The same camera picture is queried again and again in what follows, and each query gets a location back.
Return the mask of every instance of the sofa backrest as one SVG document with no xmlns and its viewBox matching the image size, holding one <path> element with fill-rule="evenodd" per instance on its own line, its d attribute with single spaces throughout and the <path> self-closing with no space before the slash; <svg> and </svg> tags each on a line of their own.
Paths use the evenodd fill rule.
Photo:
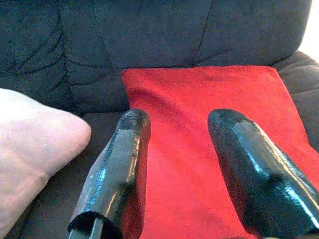
<svg viewBox="0 0 319 239">
<path fill-rule="evenodd" d="M 76 114 L 128 108 L 121 71 L 271 65 L 311 0 L 16 0 L 0 3 L 0 88 Z"/>
</svg>

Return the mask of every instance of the glossy black object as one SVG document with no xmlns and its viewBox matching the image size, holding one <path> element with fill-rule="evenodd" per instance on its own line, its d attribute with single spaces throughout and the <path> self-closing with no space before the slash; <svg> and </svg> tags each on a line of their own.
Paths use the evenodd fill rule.
<svg viewBox="0 0 319 239">
<path fill-rule="evenodd" d="M 140 237 L 150 133 L 145 112 L 133 109 L 121 117 L 86 178 L 68 226 L 70 239 Z"/>
<path fill-rule="evenodd" d="M 210 113 L 208 128 L 248 233 L 281 239 L 319 233 L 317 190 L 256 123 L 234 110 L 218 109 Z"/>
</svg>

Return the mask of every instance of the red cloth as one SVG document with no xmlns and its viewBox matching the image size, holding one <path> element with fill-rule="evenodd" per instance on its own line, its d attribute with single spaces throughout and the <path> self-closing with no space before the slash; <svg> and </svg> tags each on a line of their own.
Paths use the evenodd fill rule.
<svg viewBox="0 0 319 239">
<path fill-rule="evenodd" d="M 242 112 L 319 188 L 319 155 L 277 71 L 263 66 L 129 69 L 130 107 L 152 122 L 142 239 L 245 237 L 207 129 L 217 108 Z"/>
</svg>

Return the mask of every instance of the sofa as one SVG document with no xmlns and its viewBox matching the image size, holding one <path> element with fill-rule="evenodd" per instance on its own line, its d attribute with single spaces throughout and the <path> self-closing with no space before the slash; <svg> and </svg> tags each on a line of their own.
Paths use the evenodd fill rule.
<svg viewBox="0 0 319 239">
<path fill-rule="evenodd" d="M 12 0 L 0 3 L 0 88 L 82 117 L 85 150 L 6 238 L 62 239 L 92 164 L 129 109 L 128 68 L 277 69 L 319 152 L 319 65 L 297 51 L 311 0 Z"/>
</svg>

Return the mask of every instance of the pillow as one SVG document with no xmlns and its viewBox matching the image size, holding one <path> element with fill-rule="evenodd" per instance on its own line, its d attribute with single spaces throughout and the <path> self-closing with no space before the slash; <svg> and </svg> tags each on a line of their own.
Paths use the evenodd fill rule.
<svg viewBox="0 0 319 239">
<path fill-rule="evenodd" d="M 0 89 L 0 238 L 49 178 L 88 144 L 81 118 L 12 90 Z"/>
<path fill-rule="evenodd" d="M 319 189 L 319 155 L 275 69 L 129 69 L 123 81 L 130 107 L 152 122 L 141 239 L 254 238 L 237 217 L 208 133 L 214 109 L 255 121 Z"/>
</svg>

